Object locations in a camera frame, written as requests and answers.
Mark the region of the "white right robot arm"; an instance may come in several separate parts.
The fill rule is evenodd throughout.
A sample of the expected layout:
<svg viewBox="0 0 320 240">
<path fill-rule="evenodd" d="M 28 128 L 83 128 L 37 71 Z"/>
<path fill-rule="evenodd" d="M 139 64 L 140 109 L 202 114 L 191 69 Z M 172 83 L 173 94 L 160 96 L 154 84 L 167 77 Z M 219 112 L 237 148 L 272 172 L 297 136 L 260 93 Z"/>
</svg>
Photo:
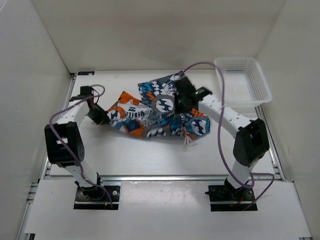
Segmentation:
<svg viewBox="0 0 320 240">
<path fill-rule="evenodd" d="M 233 137 L 235 161 L 232 167 L 225 167 L 229 175 L 224 181 L 224 193 L 230 200 L 238 199 L 243 189 L 253 188 L 253 184 L 247 185 L 246 182 L 253 177 L 252 169 L 270 148 L 265 122 L 239 114 L 206 87 L 195 88 L 186 76 L 180 77 L 175 85 L 177 113 L 197 108 L 218 123 L 218 135 L 221 129 L 225 129 Z"/>
</svg>

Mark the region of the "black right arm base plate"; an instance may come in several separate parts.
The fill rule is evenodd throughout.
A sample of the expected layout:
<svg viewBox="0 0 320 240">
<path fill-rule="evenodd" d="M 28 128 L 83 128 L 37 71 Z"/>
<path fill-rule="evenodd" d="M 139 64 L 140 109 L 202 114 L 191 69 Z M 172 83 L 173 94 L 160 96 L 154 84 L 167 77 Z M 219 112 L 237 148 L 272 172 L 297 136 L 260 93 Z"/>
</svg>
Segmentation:
<svg viewBox="0 0 320 240">
<path fill-rule="evenodd" d="M 209 196 L 211 212 L 258 211 L 252 189 L 240 188 L 232 192 L 225 185 L 209 185 L 205 194 Z"/>
</svg>

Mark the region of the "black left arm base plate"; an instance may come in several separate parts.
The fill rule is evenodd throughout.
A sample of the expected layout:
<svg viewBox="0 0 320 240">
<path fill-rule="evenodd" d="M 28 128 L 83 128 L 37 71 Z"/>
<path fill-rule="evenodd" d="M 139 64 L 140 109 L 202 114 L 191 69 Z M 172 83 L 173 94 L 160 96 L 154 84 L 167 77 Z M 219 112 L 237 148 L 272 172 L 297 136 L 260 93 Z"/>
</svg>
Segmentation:
<svg viewBox="0 0 320 240">
<path fill-rule="evenodd" d="M 118 210 L 121 195 L 120 185 L 104 185 L 98 187 L 81 188 L 77 185 L 73 209 L 74 210 Z"/>
</svg>

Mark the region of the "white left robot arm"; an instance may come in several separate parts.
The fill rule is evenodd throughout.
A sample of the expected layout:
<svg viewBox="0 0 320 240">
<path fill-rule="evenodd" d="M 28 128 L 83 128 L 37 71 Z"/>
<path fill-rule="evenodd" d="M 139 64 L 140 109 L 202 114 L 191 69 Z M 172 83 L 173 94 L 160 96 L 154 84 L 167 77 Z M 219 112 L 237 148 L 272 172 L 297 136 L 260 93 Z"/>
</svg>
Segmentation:
<svg viewBox="0 0 320 240">
<path fill-rule="evenodd" d="M 49 162 L 68 171 L 80 191 L 94 201 L 111 197 L 100 175 L 85 160 L 79 127 L 85 117 L 96 125 L 110 123 L 108 112 L 98 105 L 105 90 L 100 84 L 82 86 L 80 93 L 70 98 L 68 107 L 53 114 L 44 128 Z"/>
</svg>

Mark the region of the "colourful patterned shorts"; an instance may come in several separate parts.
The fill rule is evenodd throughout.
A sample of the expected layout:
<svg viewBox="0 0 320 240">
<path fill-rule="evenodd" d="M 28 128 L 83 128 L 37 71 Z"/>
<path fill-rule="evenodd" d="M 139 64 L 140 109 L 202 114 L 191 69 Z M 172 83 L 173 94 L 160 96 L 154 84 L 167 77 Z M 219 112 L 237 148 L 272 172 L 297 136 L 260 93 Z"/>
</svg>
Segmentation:
<svg viewBox="0 0 320 240">
<path fill-rule="evenodd" d="M 182 72 L 139 83 L 140 98 L 123 91 L 108 109 L 111 127 L 136 138 L 183 137 L 185 146 L 211 132 L 211 119 L 193 107 L 175 111 L 176 82 Z"/>
</svg>

